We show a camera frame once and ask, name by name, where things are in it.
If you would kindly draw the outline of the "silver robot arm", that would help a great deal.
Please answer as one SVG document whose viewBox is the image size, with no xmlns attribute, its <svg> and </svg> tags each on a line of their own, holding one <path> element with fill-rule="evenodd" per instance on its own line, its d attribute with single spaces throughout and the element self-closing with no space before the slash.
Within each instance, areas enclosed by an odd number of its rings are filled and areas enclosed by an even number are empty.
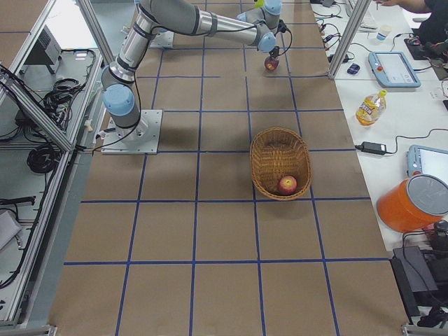
<svg viewBox="0 0 448 336">
<path fill-rule="evenodd" d="M 187 1 L 138 1 L 136 7 L 134 24 L 120 52 L 101 75 L 103 103 L 115 127 L 114 144 L 136 144 L 149 128 L 133 90 L 137 69 L 150 47 L 172 48 L 174 37 L 182 35 L 224 39 L 263 53 L 277 49 L 281 1 L 259 1 L 236 18 Z"/>
</svg>

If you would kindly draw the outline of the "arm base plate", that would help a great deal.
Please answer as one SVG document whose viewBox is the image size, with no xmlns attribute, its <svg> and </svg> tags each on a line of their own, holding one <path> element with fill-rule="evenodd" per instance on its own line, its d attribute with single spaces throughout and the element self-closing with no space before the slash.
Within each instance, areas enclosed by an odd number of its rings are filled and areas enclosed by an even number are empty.
<svg viewBox="0 0 448 336">
<path fill-rule="evenodd" d="M 103 146 L 100 148 L 101 152 L 105 155 L 156 155 L 158 153 L 162 114 L 162 110 L 142 110 L 140 123 L 123 140 L 121 136 L 126 136 L 132 128 L 127 131 L 117 128 L 112 117 L 110 117 L 108 128 L 115 128 L 115 130 L 105 134 Z"/>
<path fill-rule="evenodd" d="M 155 38 L 150 42 L 149 48 L 172 49 L 174 42 L 174 32 L 159 31 Z"/>
</svg>

